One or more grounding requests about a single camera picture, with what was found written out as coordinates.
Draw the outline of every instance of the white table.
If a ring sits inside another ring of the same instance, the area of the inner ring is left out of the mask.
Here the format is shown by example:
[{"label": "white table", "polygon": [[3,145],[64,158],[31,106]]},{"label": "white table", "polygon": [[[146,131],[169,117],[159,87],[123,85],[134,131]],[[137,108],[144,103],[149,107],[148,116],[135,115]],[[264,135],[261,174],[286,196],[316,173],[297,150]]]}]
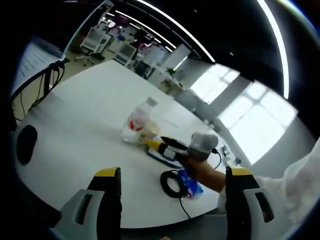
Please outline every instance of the white table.
[{"label": "white table", "polygon": [[[159,102],[153,119],[163,136],[189,144],[193,132],[209,131],[171,97],[119,63],[108,61],[59,84],[23,119],[17,133],[30,124],[37,129],[38,139],[30,163],[22,166],[16,161],[22,181],[60,210],[78,190],[88,187],[97,171],[119,166],[122,228],[187,220],[179,200],[167,196],[160,186],[160,174],[170,168],[120,138],[132,109],[149,96]],[[219,157],[211,155],[208,161],[216,166]],[[183,200],[192,218],[217,207],[218,193],[203,188],[197,199]]]}]

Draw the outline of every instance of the water bottle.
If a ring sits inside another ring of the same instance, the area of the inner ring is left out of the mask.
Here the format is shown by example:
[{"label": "water bottle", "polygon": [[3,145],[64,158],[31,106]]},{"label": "water bottle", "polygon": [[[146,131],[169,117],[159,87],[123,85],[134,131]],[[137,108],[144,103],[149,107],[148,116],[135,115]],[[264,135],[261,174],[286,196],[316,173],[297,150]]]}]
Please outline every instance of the water bottle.
[{"label": "water bottle", "polygon": [[144,129],[151,118],[154,107],[158,104],[152,97],[141,105],[135,107],[124,123],[121,136],[126,142],[137,142],[140,132]]}]

